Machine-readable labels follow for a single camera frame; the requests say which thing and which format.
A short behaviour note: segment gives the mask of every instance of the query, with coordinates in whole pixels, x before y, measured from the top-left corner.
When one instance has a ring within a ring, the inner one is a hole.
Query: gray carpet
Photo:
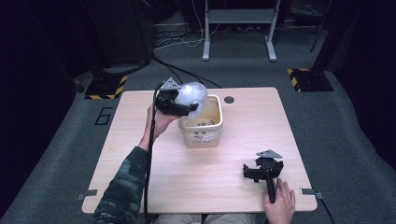
[[[163,61],[223,88],[277,88],[311,184],[325,195],[335,222],[396,223],[395,172],[377,156],[361,131],[353,106],[335,76],[326,72],[334,87],[331,92],[295,92],[291,86],[287,69],[310,67],[324,36],[311,53],[315,35],[306,30],[283,30],[276,45],[276,63],[268,60],[261,32],[213,40],[209,62],[202,61],[203,42],[194,48],[181,44],[154,52]],[[184,82],[195,81],[178,74]],[[152,61],[129,75],[124,90],[153,90],[173,76],[166,67]],[[77,80],[87,88],[92,75],[82,74]],[[216,88],[208,83],[206,86]],[[84,100],[84,94],[77,93],[62,126],[1,224],[90,220],[91,215],[81,211],[83,201],[77,197],[90,184],[110,126],[94,124],[103,107],[113,107],[107,110],[113,117],[118,102]],[[264,215],[258,214],[258,219],[263,223]],[[331,221],[318,202],[315,211],[296,213],[293,223]]]

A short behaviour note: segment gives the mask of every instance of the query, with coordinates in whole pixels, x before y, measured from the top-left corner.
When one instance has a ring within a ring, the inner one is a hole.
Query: black base
[[[120,88],[123,87],[126,77],[106,76],[94,77],[90,86],[85,91],[86,99],[114,99],[120,95]]]
[[[334,91],[323,72],[313,73],[309,69],[289,69],[288,72],[296,91]]]

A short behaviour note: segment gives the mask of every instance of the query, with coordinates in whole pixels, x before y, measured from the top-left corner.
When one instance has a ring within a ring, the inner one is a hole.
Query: beige bin
[[[187,147],[215,147],[220,140],[222,123],[219,97],[208,94],[201,115],[195,119],[180,119],[179,128]]]

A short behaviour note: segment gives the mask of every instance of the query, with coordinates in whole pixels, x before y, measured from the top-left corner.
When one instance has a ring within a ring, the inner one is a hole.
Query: camouflage sleeve
[[[94,223],[135,223],[146,181],[148,153],[140,147],[123,161],[94,212]]]

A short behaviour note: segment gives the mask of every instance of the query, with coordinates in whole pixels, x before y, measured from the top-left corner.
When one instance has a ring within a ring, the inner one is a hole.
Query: person's right hand
[[[153,105],[150,105],[148,107],[148,117],[146,120],[146,128],[145,128],[143,137],[139,143],[139,146],[145,150],[148,150],[148,148],[149,148],[149,135],[150,135],[150,129],[151,129],[151,120],[152,120],[152,107],[153,107]],[[174,121],[175,119],[179,119],[179,118],[180,118],[180,116],[165,115],[165,114],[163,114],[163,112],[161,112],[159,110],[156,111],[153,141],[155,141],[160,136],[160,134],[165,132],[165,130],[168,128],[169,124],[172,121]]]
[[[289,190],[288,182],[278,179],[276,200],[270,203],[268,193],[264,195],[264,210],[271,224],[290,224],[295,211],[296,198],[294,190]]]

